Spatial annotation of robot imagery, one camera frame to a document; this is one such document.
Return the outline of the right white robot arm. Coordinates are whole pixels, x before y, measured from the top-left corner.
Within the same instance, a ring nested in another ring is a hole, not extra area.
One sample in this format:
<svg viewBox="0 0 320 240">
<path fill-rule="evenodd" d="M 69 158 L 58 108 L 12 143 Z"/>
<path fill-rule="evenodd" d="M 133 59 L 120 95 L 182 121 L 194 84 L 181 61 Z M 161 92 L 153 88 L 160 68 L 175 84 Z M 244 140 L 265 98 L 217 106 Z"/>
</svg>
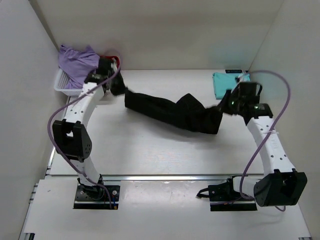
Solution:
<svg viewBox="0 0 320 240">
<path fill-rule="evenodd" d="M 307 176 L 289 160 L 275 130 L 276 120 L 270 106 L 259 100 L 254 93 L 241 95 L 235 89 L 227 90 L 218 104 L 223 113 L 243 117 L 257 145 L 252 159 L 259 155 L 263 166 L 262 179 L 246 173 L 229 178 L 224 195 L 229 200 L 238 197 L 254 200 L 260 207 L 294 206 L 307 184 Z"/>
</svg>

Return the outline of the black t shirt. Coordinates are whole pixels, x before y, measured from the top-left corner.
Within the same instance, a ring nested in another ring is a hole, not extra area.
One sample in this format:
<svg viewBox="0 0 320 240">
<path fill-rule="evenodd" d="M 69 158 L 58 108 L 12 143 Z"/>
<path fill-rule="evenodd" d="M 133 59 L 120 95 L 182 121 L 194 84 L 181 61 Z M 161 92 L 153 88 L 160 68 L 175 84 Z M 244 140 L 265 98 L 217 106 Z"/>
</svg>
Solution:
<svg viewBox="0 0 320 240">
<path fill-rule="evenodd" d="M 217 106 L 206 108 L 190 93 L 173 102 L 127 88 L 124 104 L 144 116 L 195 133 L 216 135 L 223 118 Z"/>
</svg>

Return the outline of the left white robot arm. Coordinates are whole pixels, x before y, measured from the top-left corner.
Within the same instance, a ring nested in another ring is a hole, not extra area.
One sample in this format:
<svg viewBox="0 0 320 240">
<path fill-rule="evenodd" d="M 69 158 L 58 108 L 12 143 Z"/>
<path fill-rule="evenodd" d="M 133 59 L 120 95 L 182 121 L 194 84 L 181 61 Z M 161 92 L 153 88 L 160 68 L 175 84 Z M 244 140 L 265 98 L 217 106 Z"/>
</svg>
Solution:
<svg viewBox="0 0 320 240">
<path fill-rule="evenodd" d="M 70 103 L 62 120 L 55 120 L 49 132 L 57 152 L 75 170 L 81 191 L 95 201 L 110 193 L 104 186 L 103 178 L 96 170 L 92 159 L 92 140 L 87 125 L 99 101 L 110 92 L 122 95 L 126 90 L 119 70 L 111 75 L 89 73 L 77 99 Z"/>
</svg>

